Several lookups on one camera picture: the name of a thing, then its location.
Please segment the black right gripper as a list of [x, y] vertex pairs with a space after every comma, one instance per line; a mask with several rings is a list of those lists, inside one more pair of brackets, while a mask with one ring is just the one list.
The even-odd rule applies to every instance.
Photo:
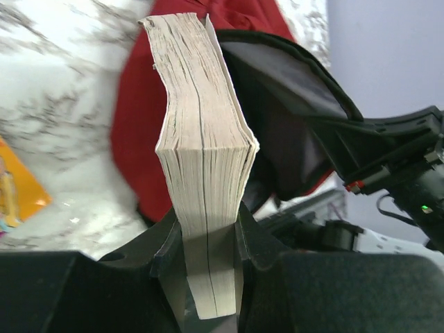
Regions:
[[427, 166], [443, 135], [443, 111], [435, 106], [385, 119], [334, 117], [307, 120], [347, 191], [372, 194]]

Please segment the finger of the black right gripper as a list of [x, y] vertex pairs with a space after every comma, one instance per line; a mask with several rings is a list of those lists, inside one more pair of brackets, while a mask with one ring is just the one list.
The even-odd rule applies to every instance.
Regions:
[[362, 114], [300, 45], [258, 31], [225, 29], [216, 36], [246, 121], [259, 141], [256, 179], [281, 200], [312, 192], [333, 166], [308, 120], [362, 121]]

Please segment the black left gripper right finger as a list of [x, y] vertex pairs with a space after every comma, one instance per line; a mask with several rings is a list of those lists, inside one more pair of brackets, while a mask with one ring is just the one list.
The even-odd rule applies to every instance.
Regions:
[[405, 254], [299, 253], [241, 205], [240, 332], [442, 332], [443, 272]]

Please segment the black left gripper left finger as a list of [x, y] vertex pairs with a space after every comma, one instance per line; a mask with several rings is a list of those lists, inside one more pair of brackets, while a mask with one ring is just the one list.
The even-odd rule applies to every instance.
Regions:
[[1, 254], [2, 332], [181, 332], [183, 254], [174, 211], [101, 259]]

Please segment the red backpack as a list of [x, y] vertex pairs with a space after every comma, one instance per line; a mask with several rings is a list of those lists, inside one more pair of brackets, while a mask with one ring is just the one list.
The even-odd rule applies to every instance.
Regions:
[[[292, 40], [275, 1], [154, 1], [149, 14], [194, 12], [210, 16], [215, 28], [263, 31]], [[153, 68], [151, 48], [140, 32], [119, 80], [110, 132], [111, 151], [118, 170], [135, 192], [137, 213], [145, 224], [160, 221], [171, 208], [162, 167], [155, 154], [167, 96]]]

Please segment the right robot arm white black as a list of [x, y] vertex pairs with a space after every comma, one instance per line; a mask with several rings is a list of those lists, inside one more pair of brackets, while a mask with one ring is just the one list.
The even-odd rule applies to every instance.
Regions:
[[337, 174], [356, 195], [379, 192], [397, 212], [380, 216], [421, 229], [443, 250], [443, 111], [367, 119], [329, 71], [299, 44], [263, 32], [216, 34], [260, 150], [247, 186], [258, 210]]

